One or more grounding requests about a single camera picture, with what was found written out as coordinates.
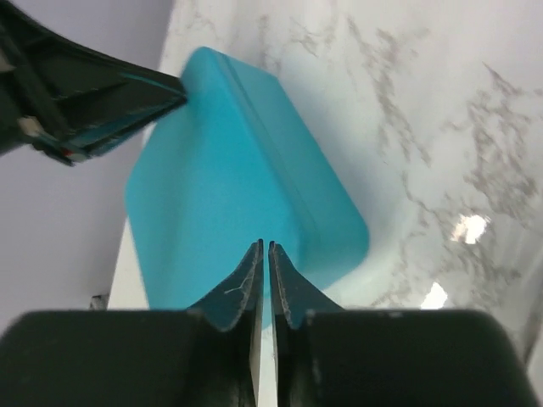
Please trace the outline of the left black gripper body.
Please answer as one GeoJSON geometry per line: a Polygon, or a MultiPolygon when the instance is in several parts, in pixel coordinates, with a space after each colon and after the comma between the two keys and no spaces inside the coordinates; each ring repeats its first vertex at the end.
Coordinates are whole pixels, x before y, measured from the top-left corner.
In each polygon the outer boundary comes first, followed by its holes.
{"type": "Polygon", "coordinates": [[[28,58],[1,46],[1,155],[24,146],[43,152],[41,116],[46,107],[47,88],[28,58]]]}

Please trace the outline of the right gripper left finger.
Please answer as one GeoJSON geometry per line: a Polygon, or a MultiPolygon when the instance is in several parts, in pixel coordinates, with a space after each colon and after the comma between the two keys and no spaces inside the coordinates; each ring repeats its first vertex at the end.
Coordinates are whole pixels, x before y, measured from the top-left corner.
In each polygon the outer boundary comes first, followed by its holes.
{"type": "Polygon", "coordinates": [[[263,252],[186,309],[22,315],[1,338],[2,405],[256,405],[263,252]]]}

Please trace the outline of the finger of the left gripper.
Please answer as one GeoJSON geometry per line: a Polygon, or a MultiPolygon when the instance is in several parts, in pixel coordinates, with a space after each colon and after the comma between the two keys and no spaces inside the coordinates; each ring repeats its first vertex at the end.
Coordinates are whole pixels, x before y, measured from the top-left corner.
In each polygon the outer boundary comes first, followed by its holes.
{"type": "Polygon", "coordinates": [[[181,107],[179,78],[84,47],[1,3],[1,46],[17,49],[47,88],[43,154],[73,166],[101,157],[181,107]]]}

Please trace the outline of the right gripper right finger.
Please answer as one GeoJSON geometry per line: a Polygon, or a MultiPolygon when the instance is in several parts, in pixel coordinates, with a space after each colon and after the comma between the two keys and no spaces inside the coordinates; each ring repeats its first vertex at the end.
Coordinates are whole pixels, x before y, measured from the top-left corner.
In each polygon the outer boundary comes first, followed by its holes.
{"type": "Polygon", "coordinates": [[[344,309],[268,249],[281,406],[534,406],[502,326],[471,309],[344,309]]]}

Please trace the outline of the teal box lid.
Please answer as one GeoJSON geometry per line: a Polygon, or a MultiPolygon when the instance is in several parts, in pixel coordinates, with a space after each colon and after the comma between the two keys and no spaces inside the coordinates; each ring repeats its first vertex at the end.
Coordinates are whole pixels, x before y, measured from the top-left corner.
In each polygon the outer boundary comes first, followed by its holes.
{"type": "Polygon", "coordinates": [[[158,120],[126,187],[153,309],[184,309],[228,276],[257,241],[303,254],[303,230],[232,83],[227,56],[189,58],[187,103],[158,120]]]}

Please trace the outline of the teal chocolate box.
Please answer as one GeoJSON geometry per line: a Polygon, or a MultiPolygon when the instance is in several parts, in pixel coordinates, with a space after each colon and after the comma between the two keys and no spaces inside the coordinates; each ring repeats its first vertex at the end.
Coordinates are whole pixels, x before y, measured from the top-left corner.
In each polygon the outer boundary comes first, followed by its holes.
{"type": "Polygon", "coordinates": [[[328,288],[366,258],[367,224],[278,78],[223,53],[217,58],[286,194],[296,241],[276,241],[303,277],[328,288]]]}

